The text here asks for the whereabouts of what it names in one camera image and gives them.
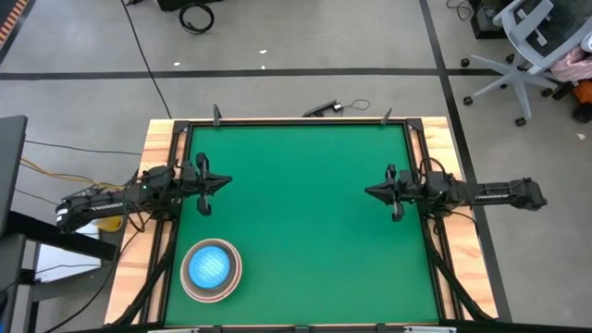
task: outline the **bowl rim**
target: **bowl rim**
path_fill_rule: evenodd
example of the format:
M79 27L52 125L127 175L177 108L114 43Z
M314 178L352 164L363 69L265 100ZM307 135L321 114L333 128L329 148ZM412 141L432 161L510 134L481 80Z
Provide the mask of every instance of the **bowl rim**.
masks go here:
M218 244L223 245L223 247L230 249L231 255L234 258L235 263L236 263L235 274L232 277L232 280L230 281L228 286L224 290L222 290L218 295L211 296L211 297L202 297L202 296L196 295L194 292L192 292L190 287L187 286L187 282L183 279L183 277L185 276L185 273L189 270L189 262L191 260L190 253L191 254L195 253L198 250L197 248L202 246L205 242L207 242L208 245L216 245L216 243L218 243ZM222 240L222 239L200 240L197 243L193 244L193 246L190 247L190 249L187 251L187 253L185 253L185 256L183 258L183 261L181 262L181 267L179 270L179 279L181 282L181 286L185 290L185 293L187 293L187 295L190 296L191 298L193 298L195 301L204 302L204 303L220 302L220 301L224 300L225 298L227 298L230 295L230 293L232 293L232 291L234 291L237 288L237 286L239 285L239 281L241 280L241 275L242 275L241 255L239 254L237 249L232 244L230 244L228 241Z

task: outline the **power cord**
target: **power cord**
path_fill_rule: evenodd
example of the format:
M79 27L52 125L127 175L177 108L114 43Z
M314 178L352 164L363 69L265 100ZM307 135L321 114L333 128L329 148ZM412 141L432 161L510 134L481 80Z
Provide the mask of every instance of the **power cord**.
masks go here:
M356 105L356 104L359 104L360 102L365 103L365 106L357 106ZM364 98L354 99L348 105L343 106L343 109L341 109L341 114L339 116L343 117L343 114L345 113L345 109L352 108L352 109L356 109L356 110L360 110L360 111L365 111L368 108L370 108L370 105L371 105L370 101L368 101L367 99L364 99Z
M467 19L470 19L473 15L473 8L469 4L469 0L462 0L457 5L452 5L451 3L452 0L446 0L446 8L456 9L456 15L459 17L461 21L466 21Z
M42 175L51 177L51 178L69 180L69 181L78 181L78 182L92 184L92 185L96 185L96 186L99 186L102 188L107 188L107 189L121 190L124 188L123 186L113 185L113 184L109 184L109 183L105 183L105 182L97 182L92 179L86 178L84 176L72 175L72 174L56 174L53 172L49 172L49 171L41 168L40 166L37 166L36 164L34 164L33 162L31 162L30 160L28 160L25 157L21 157L20 161L21 161L20 164L22 166L29 168L35 172L38 172Z
M30 277L30 276L35 276L39 273L44 273L50 270L54 270L54 269L58 269L61 267L67 267L67 268L73 268L73 267L101 267L100 265L92 265L92 264L81 264L81 265L57 265L57 266L53 266L51 268L46 268L46 269L42 269L40 271L36 271L36 272L30 272L29 274L24 275L24 277ZM0 292L4 292L5 290L7 290L8 288L14 286L15 284L19 283L20 279L17 279L16 281L13 281L11 283L9 283L7 286L5 286L4 288L2 288L2 290L0 290Z
M48 200L48 199L45 199L43 197L40 197L39 195L30 194L28 192L25 192L25 191L22 191L22 190L19 190L19 189L15 189L15 191L18 192L18 193L20 193L20 194L24 194L24 195L30 196L31 198L35 198L35 199L39 199L41 201L45 201L48 204L52 204L52 205L58 205L59 204L59 203L54 203L53 201Z
M137 156L142 156L142 154L140 154L140 153L131 153L131 152L120 152L120 151L104 151L104 150L86 149L86 148L79 148L79 147L68 146L68 145L64 145L64 144L54 144L54 143L36 142L36 141L33 141L33 140L25 140L25 142L26 142L26 143L31 143L31 144L39 144L39 145L48 146L48 147L64 148L64 149L69 149L69 150L74 150L74 151L79 151L79 152L86 152L86 153L98 153L98 154L128 154L128 155L137 155Z
M185 13L187 13L187 11L193 7L199 7L201 10L203 10L204 12L207 13L207 15L210 17L210 23L208 23L208 25L206 25L204 28L195 28L191 22L188 22L185 20ZM181 27L183 27L183 29L190 33L190 34L194 34L194 35L200 35L206 31L209 31L210 29L212 29L212 26L214 26L214 12L212 11L212 9L210 9L209 6L206 6L204 4L195 2L192 4L188 4L185 7L183 7L180 12L179 12L179 22L181 24Z
M156 91L158 92L158 95L160 96L160 100L163 102L163 105L165 106L166 115L168 116L169 119L172 119L173 117L170 115L170 110L168 110L168 105L167 105L167 102L165 101L165 97L163 97L163 94L160 92L160 88L158 87L158 83L156 83L156 79L154 78L154 74L150 70L150 66L148 65L148 60L146 60L146 55L144 55L144 51L142 50L142 46L140 45L140 39L138 39L138 34L136 33L136 28L134 27L133 22L131 21L131 16L128 11L128 7L123 2L123 0L119 0L119 2L123 6L123 9L126 11L126 16L128 17L129 26L131 27L131 32L133 32L133 37L136 40L136 44L138 45L138 49L140 50L140 55L142 55L142 60L144 61L144 65L146 65L146 69L148 70L148 74L150 75L150 79L152 79L152 83L154 84L154 87L156 88Z

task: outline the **blue bowl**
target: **blue bowl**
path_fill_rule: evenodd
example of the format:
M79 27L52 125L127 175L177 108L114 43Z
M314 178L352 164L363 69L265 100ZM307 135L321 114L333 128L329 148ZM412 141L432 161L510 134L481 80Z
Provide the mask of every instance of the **blue bowl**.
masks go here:
M199 249L189 262L189 277L199 288L215 289L230 273L230 258L221 248L208 245Z

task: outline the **green mat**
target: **green mat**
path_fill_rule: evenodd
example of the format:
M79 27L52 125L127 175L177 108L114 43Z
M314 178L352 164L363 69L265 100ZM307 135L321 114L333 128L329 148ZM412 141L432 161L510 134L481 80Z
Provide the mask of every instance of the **green mat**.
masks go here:
M166 325L437 322L419 215L364 193L387 164L409 169L402 126L196 129L191 161L234 178L201 216L183 203ZM185 253L220 238L243 261L225 300L191 299L179 280Z

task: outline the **wooden table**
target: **wooden table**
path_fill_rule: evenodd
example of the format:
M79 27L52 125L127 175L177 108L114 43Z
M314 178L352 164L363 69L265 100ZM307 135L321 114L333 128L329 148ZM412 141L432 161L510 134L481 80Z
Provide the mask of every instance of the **wooden table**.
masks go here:
M450 135L448 120L445 117L422 117L421 120L423 121L425 140L430 157L434 157L440 161L446 168L446 171L454 174L456 179L462 179L463 175L461 174L456 150ZM142 153L140 172L167 163L169 159L169 147L173 138L174 122L175 120L152 120L150 122ZM184 139L185 133L181 133L176 151L176 157L179 160L182 158L184 151ZM417 141L417 137L413 134L412 140L414 142ZM418 161L423 158L418 149L415 150L414 154ZM458 208L457 212L471 215L468 208ZM474 222L462 216L452 215L445 218L444 223L446 233L448 234L450 254L456 277L486 313L496 316L496 304L489 284L485 261L479 239L477 238ZM154 231L155 222L148 222L146 231L136 236L129 244L128 249L123 253L117 265L111 297L106 311L105 323L111 323L116 320L125 311L126 307L142 287L148 271L149 258L154 241ZM169 231L170 226L165 225L163 229L164 237L160 247L161 253L167 245ZM135 229L131 225L127 225L123 243L134 233ZM437 246L439 246L438 237L436 235L432 235L432 237L437 243ZM454 318L448 283L441 275L439 276L439 282L442 289L446 316L447 318ZM151 306L148 314L148 322L157 320L162 292L163 284L161 278L154 287L150 300ZM470 318L466 310L464 310L464 315L465 318Z

